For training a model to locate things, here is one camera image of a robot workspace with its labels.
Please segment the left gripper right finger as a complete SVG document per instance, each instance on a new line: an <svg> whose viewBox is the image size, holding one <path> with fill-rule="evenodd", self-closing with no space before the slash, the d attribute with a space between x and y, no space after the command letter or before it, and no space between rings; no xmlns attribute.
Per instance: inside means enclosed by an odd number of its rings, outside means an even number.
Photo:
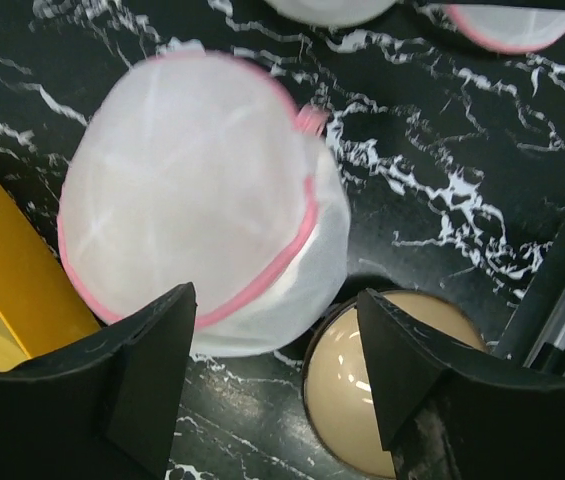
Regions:
<svg viewBox="0 0 565 480"><path fill-rule="evenodd" d="M565 377L516 367L357 297L382 447L400 479L565 479Z"/></svg>

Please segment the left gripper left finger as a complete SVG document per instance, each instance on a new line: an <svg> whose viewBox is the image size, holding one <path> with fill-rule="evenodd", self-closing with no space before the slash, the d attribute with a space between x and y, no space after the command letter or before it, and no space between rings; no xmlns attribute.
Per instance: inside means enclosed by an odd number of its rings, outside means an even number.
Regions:
<svg viewBox="0 0 565 480"><path fill-rule="evenodd" d="M192 284L0 372L0 479L162 479L196 314Z"/></svg>

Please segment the white mesh laundry bag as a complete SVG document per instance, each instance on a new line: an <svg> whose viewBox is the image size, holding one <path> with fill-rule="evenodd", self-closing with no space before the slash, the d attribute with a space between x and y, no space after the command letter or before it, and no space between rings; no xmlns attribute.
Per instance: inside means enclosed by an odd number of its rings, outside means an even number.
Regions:
<svg viewBox="0 0 565 480"><path fill-rule="evenodd" d="M327 119L229 54L136 63L63 183L58 246L76 291L112 324L192 284L195 354L259 355L301 337L347 276L351 212Z"/></svg>

